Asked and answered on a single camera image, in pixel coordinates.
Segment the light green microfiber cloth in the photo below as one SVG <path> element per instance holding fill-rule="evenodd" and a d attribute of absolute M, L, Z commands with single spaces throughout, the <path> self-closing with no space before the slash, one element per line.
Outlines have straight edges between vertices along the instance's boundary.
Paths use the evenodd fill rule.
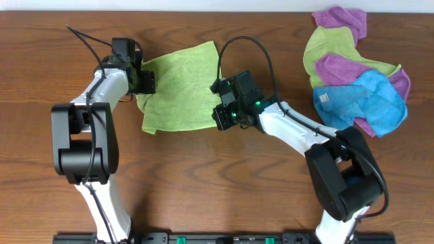
<path fill-rule="evenodd" d="M 218 52 L 213 41 L 182 49 L 142 65 L 155 74 L 156 93 L 137 95 L 142 131 L 192 131 L 214 127 L 220 98 L 210 91 L 216 80 Z"/>

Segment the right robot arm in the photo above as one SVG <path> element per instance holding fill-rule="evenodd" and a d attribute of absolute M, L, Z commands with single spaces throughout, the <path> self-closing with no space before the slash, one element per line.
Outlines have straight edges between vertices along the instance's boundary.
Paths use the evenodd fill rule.
<path fill-rule="evenodd" d="M 393 238 L 356 231 L 380 195 L 384 178 L 369 146 L 354 127 L 327 127 L 297 113 L 279 97 L 266 97 L 249 71 L 217 79 L 211 86 L 221 103 L 212 117 L 219 130 L 255 127 L 279 138 L 306 159 L 318 201 L 323 207 L 315 243 L 391 243 Z"/>

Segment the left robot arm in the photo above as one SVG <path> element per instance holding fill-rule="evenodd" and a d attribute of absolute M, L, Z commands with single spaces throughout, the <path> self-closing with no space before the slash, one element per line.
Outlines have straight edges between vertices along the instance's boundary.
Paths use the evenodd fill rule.
<path fill-rule="evenodd" d="M 54 168 L 81 193 L 97 228 L 94 234 L 54 235 L 54 243 L 140 242 L 115 179 L 119 146 L 113 110 L 125 95 L 155 93 L 155 75 L 142 69 L 143 52 L 133 39 L 114 37 L 110 47 L 85 91 L 51 110 Z"/>

